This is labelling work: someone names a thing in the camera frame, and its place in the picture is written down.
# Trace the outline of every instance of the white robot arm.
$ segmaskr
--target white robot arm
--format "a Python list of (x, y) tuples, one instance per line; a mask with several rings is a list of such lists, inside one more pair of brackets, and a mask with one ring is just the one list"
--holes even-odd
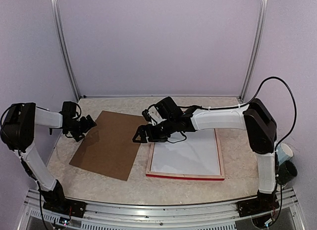
[(63, 134), (70, 133), (76, 141), (83, 139), (96, 123), (89, 115), (80, 118), (77, 107), (74, 102), (64, 102), (62, 111), (54, 113), (36, 107), (35, 103), (13, 104), (6, 110), (3, 122), (6, 112), (1, 117), (0, 136), (20, 158), (26, 173), (38, 183), (45, 200), (43, 208), (66, 215), (71, 209), (73, 216), (82, 217), (86, 204), (65, 198), (61, 184), (48, 171), (34, 143), (35, 125), (48, 127), (50, 134), (53, 129), (62, 129)]
[[(159, 118), (149, 112), (155, 107)], [(276, 122), (259, 99), (236, 107), (202, 108), (196, 105), (177, 106), (166, 97), (142, 112), (151, 122), (137, 129), (134, 142), (165, 142), (174, 132), (195, 132), (211, 128), (238, 128), (247, 130), (249, 142), (258, 160), (259, 191), (256, 203), (241, 203), (240, 216), (265, 212), (276, 205), (276, 180), (278, 160), (275, 153)]]

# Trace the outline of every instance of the red edge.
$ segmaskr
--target red edge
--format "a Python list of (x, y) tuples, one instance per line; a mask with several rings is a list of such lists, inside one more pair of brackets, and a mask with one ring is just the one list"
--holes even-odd
[(166, 176), (166, 175), (159, 175), (159, 174), (146, 174), (147, 177), (157, 177), (157, 178), (166, 178), (166, 179), (188, 179), (188, 180), (218, 180), (223, 181), (224, 178), (190, 178), (190, 177), (176, 177), (176, 176)]

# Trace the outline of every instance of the purple wall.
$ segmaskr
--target purple wall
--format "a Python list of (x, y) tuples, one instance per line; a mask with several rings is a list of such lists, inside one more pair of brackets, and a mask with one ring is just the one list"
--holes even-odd
[[(0, 0), (0, 114), (12, 103), (35, 102), (60, 111), (74, 100), (56, 36), (50, 0)], [(36, 145), (46, 162), (58, 132), (37, 128)], [(18, 158), (0, 142), (0, 229), (12, 230), (34, 183)]]
[[(291, 87), (298, 120), (286, 139), (294, 150), (299, 175), (293, 186), (309, 229), (317, 229), (317, 0), (269, 0), (264, 33), (246, 100), (259, 83), (275, 75)], [(278, 81), (266, 84), (260, 98), (278, 124), (278, 138), (293, 121), (292, 101)]]
[(59, 0), (83, 95), (238, 96), (260, 0)]

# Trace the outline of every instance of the cardboard sheet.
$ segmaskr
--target cardboard sheet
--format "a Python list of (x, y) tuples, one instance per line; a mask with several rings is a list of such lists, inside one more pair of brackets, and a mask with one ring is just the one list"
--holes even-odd
[(102, 111), (70, 161), (70, 165), (120, 180), (128, 180), (140, 144), (133, 143), (142, 116)]

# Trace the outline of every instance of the table surface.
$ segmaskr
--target table surface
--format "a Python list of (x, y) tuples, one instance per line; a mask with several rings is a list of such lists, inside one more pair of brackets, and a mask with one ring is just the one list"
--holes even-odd
[[(81, 99), (83, 115), (96, 119), (102, 110), (141, 115), (142, 110), (163, 97)], [(174, 97), (180, 106), (231, 106), (235, 98)], [(249, 147), (246, 131), (218, 131), (225, 180), (176, 180), (146, 177), (150, 144), (141, 144), (129, 179), (122, 181), (85, 171), (69, 164), (80, 145), (62, 136), (48, 163), (49, 171), (60, 181), (67, 197), (106, 203), (171, 205), (223, 201), (255, 195), (258, 189), (258, 168), (255, 154)]]

